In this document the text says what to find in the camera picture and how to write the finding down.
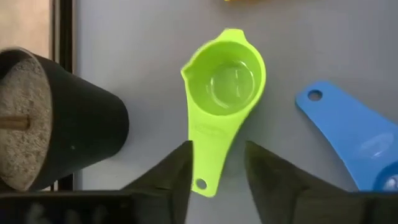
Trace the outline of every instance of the handle hole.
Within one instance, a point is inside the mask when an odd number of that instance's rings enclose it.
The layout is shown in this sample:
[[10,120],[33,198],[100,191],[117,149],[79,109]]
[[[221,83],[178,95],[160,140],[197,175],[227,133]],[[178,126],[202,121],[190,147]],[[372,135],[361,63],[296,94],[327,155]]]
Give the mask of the handle hole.
[[202,190],[205,190],[207,188],[206,181],[201,178],[197,178],[196,185]]
[[310,99],[311,101],[319,101],[320,99],[322,99],[322,92],[319,90],[311,90],[308,93],[308,99]]

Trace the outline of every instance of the blue measuring spoon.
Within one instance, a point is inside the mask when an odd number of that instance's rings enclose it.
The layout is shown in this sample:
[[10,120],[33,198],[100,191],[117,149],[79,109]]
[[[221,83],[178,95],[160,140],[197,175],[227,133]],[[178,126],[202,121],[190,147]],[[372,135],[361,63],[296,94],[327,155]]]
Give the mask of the blue measuring spoon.
[[359,190],[398,190],[398,126],[330,82],[296,96],[297,106],[330,142]]

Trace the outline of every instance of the lime green scoop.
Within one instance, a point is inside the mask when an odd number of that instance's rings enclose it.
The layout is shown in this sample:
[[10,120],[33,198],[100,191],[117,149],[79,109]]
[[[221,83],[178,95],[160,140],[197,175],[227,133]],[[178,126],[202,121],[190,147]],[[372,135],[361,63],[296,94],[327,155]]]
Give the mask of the lime green scoop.
[[201,46],[181,74],[194,151],[192,190],[213,197],[233,139],[264,91],[266,66],[242,30],[226,29]]

